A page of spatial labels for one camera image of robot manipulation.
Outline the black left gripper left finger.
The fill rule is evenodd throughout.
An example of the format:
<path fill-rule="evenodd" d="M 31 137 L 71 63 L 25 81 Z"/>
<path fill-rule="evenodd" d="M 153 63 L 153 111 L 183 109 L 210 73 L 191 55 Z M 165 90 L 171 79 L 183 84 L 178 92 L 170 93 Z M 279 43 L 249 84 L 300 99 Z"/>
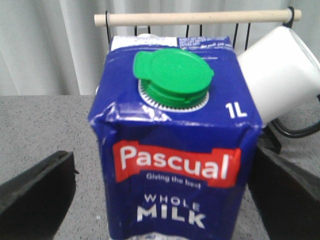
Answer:
<path fill-rule="evenodd" d="M 74 154 L 57 151 L 1 184 L 0 238 L 52 240 L 74 195 Z"/>

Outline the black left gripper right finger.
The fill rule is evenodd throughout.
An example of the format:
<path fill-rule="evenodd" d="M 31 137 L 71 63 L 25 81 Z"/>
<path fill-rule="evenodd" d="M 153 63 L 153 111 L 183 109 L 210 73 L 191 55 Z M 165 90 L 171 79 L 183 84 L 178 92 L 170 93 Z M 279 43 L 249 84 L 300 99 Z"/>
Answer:
<path fill-rule="evenodd" d="M 271 240 L 320 238 L 320 179 L 257 147 L 248 188 Z"/>

